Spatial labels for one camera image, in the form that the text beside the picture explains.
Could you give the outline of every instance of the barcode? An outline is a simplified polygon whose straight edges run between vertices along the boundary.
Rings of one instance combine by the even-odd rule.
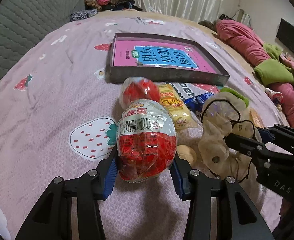
[[[138,120],[126,121],[125,126],[127,132],[137,132],[140,130],[150,129],[150,119],[140,118]]]

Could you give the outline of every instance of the clear plastic wrapper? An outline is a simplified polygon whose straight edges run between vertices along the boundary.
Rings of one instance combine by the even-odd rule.
[[[117,127],[120,177],[141,182],[164,171],[176,153],[172,119],[157,102],[139,99],[122,114]]]
[[[160,91],[160,104],[169,112],[176,130],[195,128],[197,123],[192,119],[191,113],[170,84],[158,85]]]
[[[147,78],[127,78],[121,86],[120,105],[123,109],[127,109],[130,103],[137,99],[149,99],[159,103],[160,93],[158,86]]]

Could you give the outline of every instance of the green cloth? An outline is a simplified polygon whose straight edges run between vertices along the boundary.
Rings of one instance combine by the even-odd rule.
[[[264,43],[263,44],[264,50],[267,52],[267,54],[275,60],[279,61],[279,56],[282,53],[282,49],[279,48],[277,45],[272,45],[270,43]]]
[[[219,93],[220,92],[229,92],[229,93],[233,94],[235,97],[244,101],[246,104],[246,107],[249,106],[249,99],[244,97],[243,95],[239,94],[236,90],[233,90],[232,88],[223,87],[222,89],[220,89]]]
[[[294,70],[275,59],[266,59],[254,69],[266,87],[272,83],[290,83],[294,86]]]

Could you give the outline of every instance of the blue snack wrapper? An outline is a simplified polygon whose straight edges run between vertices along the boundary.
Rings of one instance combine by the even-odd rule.
[[[194,112],[198,117],[201,117],[201,111],[203,110],[205,101],[212,95],[214,94],[210,92],[204,93],[193,98],[188,98],[184,103],[190,111]]]

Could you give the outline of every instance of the red and white package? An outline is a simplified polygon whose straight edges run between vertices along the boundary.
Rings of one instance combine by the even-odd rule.
[[[163,106],[148,99],[132,102],[117,127],[120,177],[132,183],[160,174],[172,163],[176,146],[175,126]]]
[[[159,103],[159,87],[151,80],[143,77],[129,77],[121,86],[119,102],[123,109],[127,109],[132,101],[150,99]]]

